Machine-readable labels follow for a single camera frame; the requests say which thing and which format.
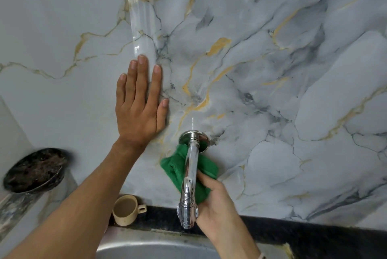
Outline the person's right hand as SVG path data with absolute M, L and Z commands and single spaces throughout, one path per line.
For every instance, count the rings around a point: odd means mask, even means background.
M 225 186 L 224 190 L 210 191 L 206 200 L 199 204 L 196 223 L 209 240 L 221 230 L 244 224 Z

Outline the person's left hand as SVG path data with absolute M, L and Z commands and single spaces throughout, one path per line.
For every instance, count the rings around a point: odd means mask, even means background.
M 156 115 L 157 108 L 162 100 L 161 89 L 163 74 L 162 67 L 156 64 L 153 67 L 151 79 L 148 79 L 145 106 L 134 106 L 137 72 L 133 69 L 133 64 L 136 60 L 130 61 L 126 73 L 125 102 L 120 108 L 115 108 L 115 112 L 117 116 L 119 141 L 139 151 L 144 151 L 147 145 L 159 134 L 156 132 Z

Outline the green cleaning cloth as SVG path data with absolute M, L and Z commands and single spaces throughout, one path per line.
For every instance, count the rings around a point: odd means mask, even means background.
M 187 145 L 179 144 L 176 148 L 176 151 L 171 156 L 161 160 L 162 169 L 166 172 L 167 176 L 170 178 L 180 193 L 183 179 L 185 177 L 187 152 Z M 199 154 L 197 168 L 212 179 L 217 179 L 218 177 L 218 166 L 202 154 Z M 210 189 L 206 188 L 201 182 L 197 181 L 195 191 L 196 203 L 200 204 L 205 201 L 209 194 Z

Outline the person's right forearm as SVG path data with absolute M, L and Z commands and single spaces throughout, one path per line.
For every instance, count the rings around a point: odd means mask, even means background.
M 265 259 L 244 224 L 221 230 L 210 241 L 220 259 Z

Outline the person's left forearm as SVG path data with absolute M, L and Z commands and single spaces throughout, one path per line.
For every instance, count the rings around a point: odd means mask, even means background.
M 123 183 L 148 143 L 119 137 L 102 163 L 4 259 L 93 259 Z

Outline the stainless steel sink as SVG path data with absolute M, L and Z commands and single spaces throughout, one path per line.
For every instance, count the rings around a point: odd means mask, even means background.
M 108 227 L 95 259 L 220 259 L 220 256 L 204 236 Z

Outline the beige ceramic cup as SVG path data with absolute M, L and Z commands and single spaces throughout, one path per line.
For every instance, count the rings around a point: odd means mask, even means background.
M 132 224 L 139 214 L 147 212 L 145 204 L 139 204 L 136 196 L 126 194 L 116 200 L 113 206 L 113 217 L 115 223 L 120 227 Z

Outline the black round pan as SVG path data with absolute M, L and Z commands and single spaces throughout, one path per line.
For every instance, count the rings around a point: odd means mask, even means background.
M 61 183 L 70 154 L 58 148 L 44 148 L 19 160 L 4 176 L 3 187 L 14 194 L 48 192 Z

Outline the chrome wall tap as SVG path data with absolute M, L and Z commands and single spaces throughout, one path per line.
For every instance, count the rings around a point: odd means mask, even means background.
M 184 132 L 179 138 L 179 144 L 188 147 L 185 160 L 185 175 L 181 186 L 181 198 L 177 206 L 177 215 L 184 229 L 194 227 L 199 210 L 196 203 L 196 181 L 199 154 L 209 147 L 208 136 L 197 130 Z

